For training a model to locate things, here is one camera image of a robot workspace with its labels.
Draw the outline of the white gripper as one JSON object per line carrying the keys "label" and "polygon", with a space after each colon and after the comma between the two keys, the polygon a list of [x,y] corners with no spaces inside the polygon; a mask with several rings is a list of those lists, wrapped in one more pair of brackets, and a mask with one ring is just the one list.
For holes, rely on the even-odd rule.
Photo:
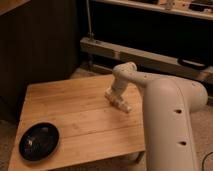
{"label": "white gripper", "polygon": [[111,87],[109,87],[106,91],[105,91],[105,97],[106,98],[112,98],[113,97],[113,93],[117,94],[118,97],[118,102],[119,103],[124,103],[124,99],[121,96],[123,94],[123,92],[126,90],[128,86],[128,82],[122,79],[118,79],[115,78]]}

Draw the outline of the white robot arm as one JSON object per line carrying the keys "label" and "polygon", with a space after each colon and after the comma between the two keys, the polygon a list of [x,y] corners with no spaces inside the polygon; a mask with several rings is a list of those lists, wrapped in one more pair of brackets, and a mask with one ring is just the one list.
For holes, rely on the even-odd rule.
{"label": "white robot arm", "polygon": [[147,171],[199,171],[190,114],[208,101],[205,87],[176,76],[140,72],[133,62],[113,68],[114,81],[105,97],[128,113],[122,94],[130,83],[142,99]]}

